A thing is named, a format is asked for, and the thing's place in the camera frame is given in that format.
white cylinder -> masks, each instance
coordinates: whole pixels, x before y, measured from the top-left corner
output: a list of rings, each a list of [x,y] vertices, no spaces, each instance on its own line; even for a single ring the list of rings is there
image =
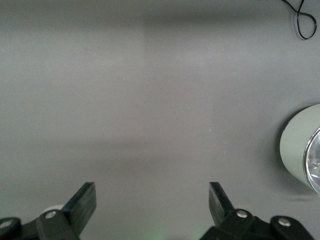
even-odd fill
[[[286,169],[318,194],[320,175],[319,180],[313,180],[314,174],[308,170],[308,151],[315,137],[319,136],[319,131],[320,104],[317,104],[295,115],[285,127],[280,140],[280,155]]]

cylindrical object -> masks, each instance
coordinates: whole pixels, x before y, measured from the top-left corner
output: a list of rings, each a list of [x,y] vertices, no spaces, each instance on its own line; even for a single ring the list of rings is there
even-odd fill
[[[280,155],[288,171],[320,195],[320,104],[289,121],[281,135]]]

metal screw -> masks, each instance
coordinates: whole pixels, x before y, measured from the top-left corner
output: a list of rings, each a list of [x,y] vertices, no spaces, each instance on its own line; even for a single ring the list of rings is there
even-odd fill
[[[243,219],[245,219],[245,218],[248,217],[248,214],[247,214],[245,211],[243,211],[243,210],[237,211],[237,212],[236,212],[236,215],[237,215],[239,218],[243,218]]]
[[[282,226],[285,226],[285,227],[290,227],[291,226],[291,223],[289,222],[289,220],[281,217],[278,219],[278,223]]]
[[[4,229],[6,227],[9,227],[12,224],[12,221],[4,221],[3,223],[0,224],[0,229]]]
[[[57,214],[56,211],[50,211],[50,212],[48,212],[44,217],[45,217],[46,219],[51,219],[51,218],[53,218],[56,214]]]

gray surface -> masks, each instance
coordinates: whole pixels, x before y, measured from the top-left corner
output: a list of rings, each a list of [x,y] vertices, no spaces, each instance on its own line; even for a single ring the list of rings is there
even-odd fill
[[[304,10],[320,21],[319,1]],[[235,207],[320,238],[320,199],[277,150],[320,103],[320,37],[299,40],[281,1],[2,0],[0,22],[1,216],[30,221],[95,181],[82,239],[196,240],[219,181]]]

black cable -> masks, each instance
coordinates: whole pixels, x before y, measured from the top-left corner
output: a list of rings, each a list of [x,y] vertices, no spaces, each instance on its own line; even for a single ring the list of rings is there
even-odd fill
[[[312,16],[311,14],[305,13],[305,12],[301,12],[301,8],[302,8],[302,5],[304,4],[305,0],[301,0],[301,3],[300,3],[300,6],[299,6],[298,10],[296,10],[287,0],[281,0],[281,1],[285,2],[296,13],[296,25],[297,25],[300,37],[303,40],[308,40],[308,39],[312,38],[315,35],[316,31],[317,31],[317,21],[314,18],[314,16]],[[313,33],[309,37],[305,37],[300,31],[300,24],[299,24],[299,16],[300,15],[307,16],[313,21],[313,24],[314,24]]]

